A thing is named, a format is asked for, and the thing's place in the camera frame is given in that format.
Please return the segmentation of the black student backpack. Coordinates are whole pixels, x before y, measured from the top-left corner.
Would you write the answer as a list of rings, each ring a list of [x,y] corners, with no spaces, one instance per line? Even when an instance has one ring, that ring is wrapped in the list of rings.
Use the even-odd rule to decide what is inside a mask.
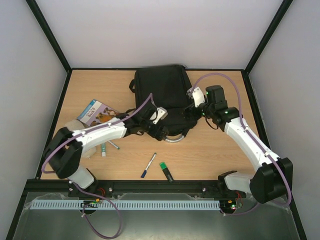
[[[147,123],[144,113],[154,114],[154,107],[167,110],[167,116],[157,125],[167,127],[169,134],[163,140],[168,143],[182,141],[188,131],[198,122],[196,117],[184,117],[184,109],[192,104],[187,91],[192,88],[186,69],[180,64],[149,66],[139,68],[130,82],[129,89],[135,94],[135,106],[138,108],[152,94],[152,100],[132,118],[144,124],[141,132],[147,133],[153,123]]]

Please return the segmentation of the purple dog picture book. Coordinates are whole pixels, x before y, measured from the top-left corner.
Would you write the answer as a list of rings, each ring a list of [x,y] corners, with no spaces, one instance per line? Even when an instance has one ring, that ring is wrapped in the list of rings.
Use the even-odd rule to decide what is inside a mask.
[[[95,127],[111,121],[119,114],[112,107],[93,99],[76,119],[86,127]]]

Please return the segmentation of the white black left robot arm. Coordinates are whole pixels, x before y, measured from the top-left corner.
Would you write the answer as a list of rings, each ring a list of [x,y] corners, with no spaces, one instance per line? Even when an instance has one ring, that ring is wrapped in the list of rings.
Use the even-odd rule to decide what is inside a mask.
[[[167,115],[166,109],[156,107],[148,99],[133,113],[120,113],[105,123],[80,130],[63,127],[44,150],[41,170],[45,173],[46,165],[50,165],[51,172],[59,179],[68,179],[85,190],[96,182],[96,178],[80,164],[84,153],[107,141],[139,133],[151,134],[161,141],[168,134],[167,128],[161,125]]]

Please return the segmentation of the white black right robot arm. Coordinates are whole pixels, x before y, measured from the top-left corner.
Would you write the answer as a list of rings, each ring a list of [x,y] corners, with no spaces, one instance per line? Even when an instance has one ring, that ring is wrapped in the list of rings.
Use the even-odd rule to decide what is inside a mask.
[[[204,117],[231,137],[249,159],[254,175],[230,171],[220,176],[218,191],[229,196],[234,191],[251,194],[260,204],[286,195],[292,199],[291,185],[293,164],[288,158],[280,158],[252,131],[236,107],[229,107],[224,89],[220,85],[209,86],[203,93],[192,87],[187,95],[193,103],[187,108],[191,116]]]

